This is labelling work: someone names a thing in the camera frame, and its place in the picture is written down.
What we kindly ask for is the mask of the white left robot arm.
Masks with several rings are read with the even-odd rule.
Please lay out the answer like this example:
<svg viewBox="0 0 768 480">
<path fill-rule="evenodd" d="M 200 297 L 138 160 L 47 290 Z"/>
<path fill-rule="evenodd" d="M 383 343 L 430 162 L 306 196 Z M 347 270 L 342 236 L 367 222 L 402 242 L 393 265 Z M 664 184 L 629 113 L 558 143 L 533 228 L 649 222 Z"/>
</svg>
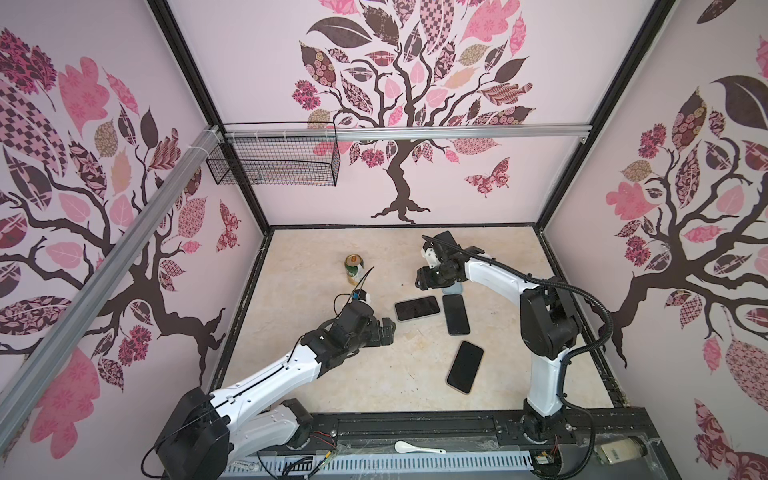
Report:
<svg viewBox="0 0 768 480">
<path fill-rule="evenodd" d="M 151 449 L 163 478 L 217 479 L 230 464 L 266 448 L 305 446 L 313 417 L 289 393 L 363 348 L 392 345 L 395 331 L 393 320 L 377 319 L 368 303 L 353 300 L 262 370 L 211 393 L 189 390 Z"/>
</svg>

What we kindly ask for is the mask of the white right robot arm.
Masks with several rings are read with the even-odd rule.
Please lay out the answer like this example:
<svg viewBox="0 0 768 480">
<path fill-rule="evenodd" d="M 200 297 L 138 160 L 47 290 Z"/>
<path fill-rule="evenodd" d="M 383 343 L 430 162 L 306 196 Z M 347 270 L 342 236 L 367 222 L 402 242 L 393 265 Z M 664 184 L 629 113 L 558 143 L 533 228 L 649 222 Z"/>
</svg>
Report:
<svg viewBox="0 0 768 480">
<path fill-rule="evenodd" d="M 427 265 L 417 271 L 421 290 L 474 282 L 519 308 L 520 335 L 531 352 L 531 378 L 523 402 L 521 430 L 528 441 L 543 444 L 565 423 L 564 384 L 569 358 L 581 327 L 569 292 L 556 278 L 536 279 L 509 267 L 474 246 L 464 249 L 448 231 L 423 237 Z"/>
</svg>

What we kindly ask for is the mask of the light blue case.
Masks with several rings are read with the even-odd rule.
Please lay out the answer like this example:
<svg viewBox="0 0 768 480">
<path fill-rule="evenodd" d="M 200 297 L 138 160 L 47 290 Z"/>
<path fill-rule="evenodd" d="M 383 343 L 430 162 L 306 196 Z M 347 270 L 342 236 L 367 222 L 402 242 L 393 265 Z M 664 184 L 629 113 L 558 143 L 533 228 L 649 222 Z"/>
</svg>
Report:
<svg viewBox="0 0 768 480">
<path fill-rule="evenodd" d="M 442 293 L 444 295 L 462 295 L 463 294 L 463 284 L 461 282 L 456 282 L 453 285 L 443 288 Z"/>
</svg>

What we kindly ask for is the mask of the black phone pink case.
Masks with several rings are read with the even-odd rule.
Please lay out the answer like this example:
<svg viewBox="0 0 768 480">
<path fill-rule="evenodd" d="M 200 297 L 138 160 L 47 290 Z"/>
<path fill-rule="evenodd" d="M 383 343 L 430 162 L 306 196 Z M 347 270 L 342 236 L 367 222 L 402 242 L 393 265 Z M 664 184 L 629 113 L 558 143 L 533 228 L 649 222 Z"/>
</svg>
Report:
<svg viewBox="0 0 768 480">
<path fill-rule="evenodd" d="M 400 322 L 434 316 L 441 312 L 437 298 L 432 295 L 397 302 L 394 309 Z"/>
</svg>

